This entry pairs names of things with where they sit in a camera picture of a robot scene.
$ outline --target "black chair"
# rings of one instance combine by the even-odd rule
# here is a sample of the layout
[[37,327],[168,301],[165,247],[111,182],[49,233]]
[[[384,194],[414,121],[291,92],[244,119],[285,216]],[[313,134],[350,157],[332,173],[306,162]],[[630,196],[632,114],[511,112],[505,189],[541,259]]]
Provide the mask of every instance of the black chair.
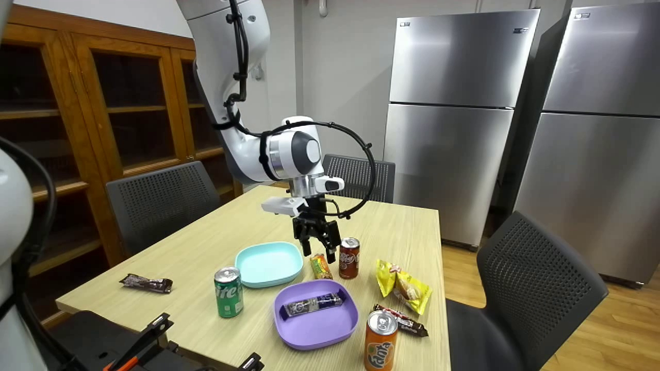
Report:
[[452,368],[541,368],[607,297],[563,242],[513,213],[477,256],[487,305],[448,299]]
[[140,252],[219,206],[201,161],[107,183],[107,196],[131,252]]
[[[372,168],[366,159],[326,155],[324,168],[332,178],[345,180],[342,196],[360,198],[370,188]],[[393,162],[376,161],[376,183],[372,200],[392,202],[393,198]]]

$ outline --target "light blue plate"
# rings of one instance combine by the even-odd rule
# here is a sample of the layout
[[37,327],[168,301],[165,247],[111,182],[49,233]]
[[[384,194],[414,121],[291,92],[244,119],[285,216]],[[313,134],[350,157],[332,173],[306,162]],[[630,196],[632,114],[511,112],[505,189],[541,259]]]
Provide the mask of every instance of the light blue plate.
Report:
[[264,289],[286,285],[304,269],[304,254],[298,245],[270,242],[241,250],[235,256],[244,287]]

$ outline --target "wooden cabinet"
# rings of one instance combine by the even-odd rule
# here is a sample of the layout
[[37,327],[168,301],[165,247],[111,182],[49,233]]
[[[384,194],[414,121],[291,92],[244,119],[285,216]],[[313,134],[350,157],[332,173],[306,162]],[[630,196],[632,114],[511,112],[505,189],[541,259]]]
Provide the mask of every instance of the wooden cabinet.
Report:
[[[14,6],[0,43],[0,135],[34,153],[58,185],[58,218],[32,267],[54,299],[122,261],[106,183],[201,159],[223,200],[238,196],[191,78],[189,39]],[[46,191],[34,183],[35,215]]]

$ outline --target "wooden table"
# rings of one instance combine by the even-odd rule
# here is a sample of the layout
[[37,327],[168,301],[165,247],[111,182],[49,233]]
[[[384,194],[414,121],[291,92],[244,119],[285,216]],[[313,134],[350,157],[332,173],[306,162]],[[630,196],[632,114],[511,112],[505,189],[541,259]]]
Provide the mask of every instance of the wooden table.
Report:
[[[58,305],[66,312],[95,312],[137,331],[168,312],[174,319],[174,327],[168,331],[169,339],[232,367],[238,367],[249,353],[257,353],[266,368],[272,371],[350,371],[363,368],[366,319],[374,303],[402,310],[393,297],[381,299],[376,287],[374,266],[381,257],[419,276],[433,290],[428,314],[419,319],[432,336],[399,334],[396,368],[449,368],[440,223],[437,213],[428,208],[370,202],[350,220],[340,220],[342,237],[360,240],[360,274],[355,281],[338,278],[336,263],[330,266],[335,281],[347,287],[360,316],[349,339],[311,353],[286,348],[272,324],[272,301],[282,287],[245,289],[244,314],[233,319],[219,317],[212,276],[221,266],[232,266],[239,250],[255,244],[298,244],[289,216],[261,211],[259,203],[270,196],[285,196],[285,189],[261,185],[239,196],[59,297]],[[355,202],[350,198],[336,200],[345,208]],[[313,254],[324,252],[317,242],[311,247]],[[175,289],[169,295],[122,289],[119,281],[131,273],[149,278],[172,278]],[[294,282],[302,281],[311,281],[307,259],[304,274]]]

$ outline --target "stainless steel refrigerator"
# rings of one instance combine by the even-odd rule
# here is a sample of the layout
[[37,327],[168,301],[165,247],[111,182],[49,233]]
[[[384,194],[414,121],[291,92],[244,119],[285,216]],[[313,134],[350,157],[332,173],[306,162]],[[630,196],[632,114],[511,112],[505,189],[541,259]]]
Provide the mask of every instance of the stainless steel refrigerator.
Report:
[[445,242],[481,244],[537,21],[538,10],[396,21],[393,202],[437,208]]
[[660,5],[574,9],[556,26],[515,211],[642,285],[660,261]]

